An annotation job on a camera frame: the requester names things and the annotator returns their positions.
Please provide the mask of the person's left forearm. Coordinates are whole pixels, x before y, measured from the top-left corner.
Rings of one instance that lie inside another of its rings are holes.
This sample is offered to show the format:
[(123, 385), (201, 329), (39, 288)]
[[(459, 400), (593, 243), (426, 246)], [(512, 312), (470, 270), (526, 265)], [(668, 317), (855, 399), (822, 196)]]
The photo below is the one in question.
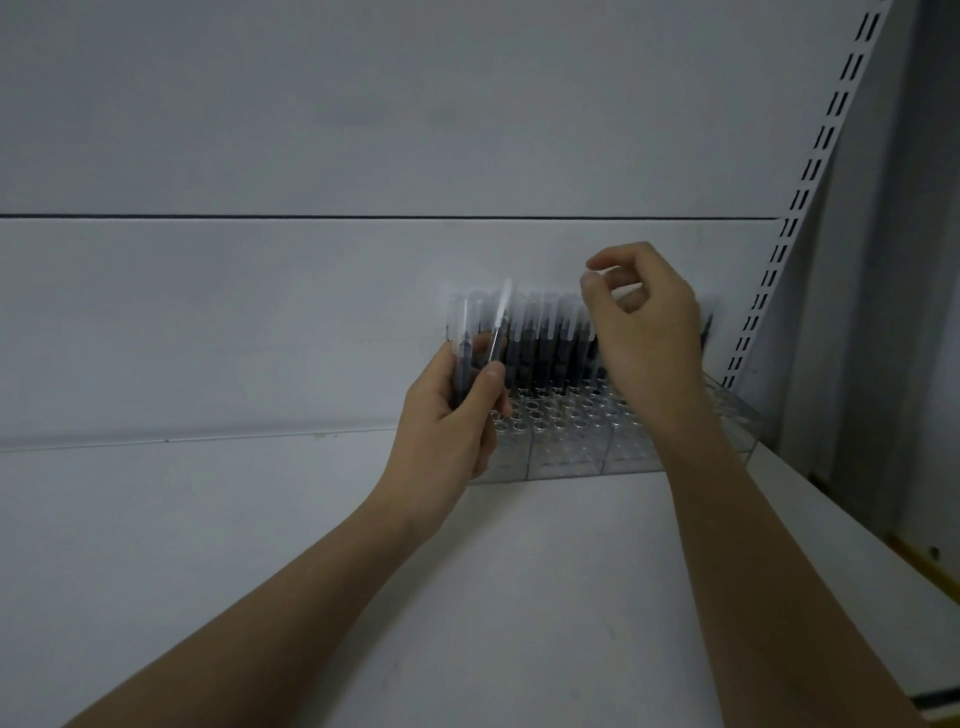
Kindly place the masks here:
[(451, 502), (383, 480), (342, 523), (63, 728), (288, 725), (374, 596)]

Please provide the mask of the slotted metal shelf upright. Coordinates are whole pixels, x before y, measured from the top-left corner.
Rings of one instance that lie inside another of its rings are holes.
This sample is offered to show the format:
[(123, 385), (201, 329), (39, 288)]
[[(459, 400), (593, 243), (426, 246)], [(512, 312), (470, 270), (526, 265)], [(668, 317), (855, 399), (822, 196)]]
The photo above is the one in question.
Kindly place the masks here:
[(762, 251), (762, 277), (751, 292), (750, 305), (736, 341), (725, 348), (725, 353), (730, 354), (726, 368), (722, 373), (709, 375), (718, 389), (733, 393), (745, 379), (749, 356), (760, 338), (762, 322), (784, 279), (786, 263), (810, 215), (822, 179), (827, 175), (834, 148), (894, 3), (895, 0), (867, 0), (865, 8), (858, 14), (855, 34), (849, 38), (842, 57), (843, 65), (830, 89), (825, 110), (817, 120), (817, 134), (802, 157), (804, 164), (789, 204), (776, 221), (776, 234), (770, 248)]

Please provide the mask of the clear acrylic pen rack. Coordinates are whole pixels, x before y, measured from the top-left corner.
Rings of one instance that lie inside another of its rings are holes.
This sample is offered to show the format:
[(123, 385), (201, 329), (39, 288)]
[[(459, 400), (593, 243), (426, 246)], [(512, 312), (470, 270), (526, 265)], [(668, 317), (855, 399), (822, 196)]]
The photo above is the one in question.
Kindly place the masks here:
[(646, 428), (611, 384), (569, 394), (517, 396), (492, 414), (497, 445), (473, 484), (657, 472)]

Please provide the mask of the single clear-capped black pen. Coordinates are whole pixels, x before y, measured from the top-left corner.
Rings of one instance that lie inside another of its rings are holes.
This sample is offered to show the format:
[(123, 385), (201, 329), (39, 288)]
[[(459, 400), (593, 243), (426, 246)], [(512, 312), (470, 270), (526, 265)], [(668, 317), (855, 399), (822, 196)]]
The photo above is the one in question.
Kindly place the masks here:
[(487, 363), (493, 363), (501, 359), (505, 342), (509, 337), (513, 289), (513, 280), (506, 278), (501, 285), (494, 316), (491, 320)]

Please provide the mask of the row of racked black pens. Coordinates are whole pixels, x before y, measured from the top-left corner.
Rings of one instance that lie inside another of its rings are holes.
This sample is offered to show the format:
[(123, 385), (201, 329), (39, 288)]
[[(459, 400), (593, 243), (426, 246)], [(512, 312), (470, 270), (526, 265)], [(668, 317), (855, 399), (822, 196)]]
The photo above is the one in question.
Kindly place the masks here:
[(589, 312), (576, 294), (513, 293), (500, 359), (518, 397), (574, 395), (608, 384)]

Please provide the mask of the person's right hand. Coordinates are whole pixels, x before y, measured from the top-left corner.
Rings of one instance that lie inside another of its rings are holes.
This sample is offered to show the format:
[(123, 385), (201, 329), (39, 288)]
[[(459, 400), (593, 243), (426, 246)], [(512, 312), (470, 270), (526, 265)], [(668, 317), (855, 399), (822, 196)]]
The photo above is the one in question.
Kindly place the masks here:
[(651, 296), (598, 345), (609, 377), (659, 450), (696, 436), (712, 417), (702, 370), (701, 311), (691, 286), (648, 242), (609, 247), (585, 263), (612, 294), (645, 284)]

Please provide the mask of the person's right forearm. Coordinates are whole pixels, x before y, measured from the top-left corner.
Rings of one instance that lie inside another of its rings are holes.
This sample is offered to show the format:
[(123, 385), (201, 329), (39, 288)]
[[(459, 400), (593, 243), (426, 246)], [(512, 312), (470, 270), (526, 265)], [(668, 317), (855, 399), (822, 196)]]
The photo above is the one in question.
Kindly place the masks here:
[(725, 728), (929, 728), (709, 403), (641, 418), (669, 482)]

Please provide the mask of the person's left hand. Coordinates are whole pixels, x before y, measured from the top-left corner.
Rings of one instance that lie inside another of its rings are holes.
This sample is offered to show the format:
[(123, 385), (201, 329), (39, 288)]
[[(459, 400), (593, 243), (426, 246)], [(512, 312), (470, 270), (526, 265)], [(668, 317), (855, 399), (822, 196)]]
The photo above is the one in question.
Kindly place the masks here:
[(454, 357), (443, 344), (409, 387), (386, 467), (369, 501), (424, 543), (481, 476), (497, 447), (493, 412), (461, 420), (451, 408)]

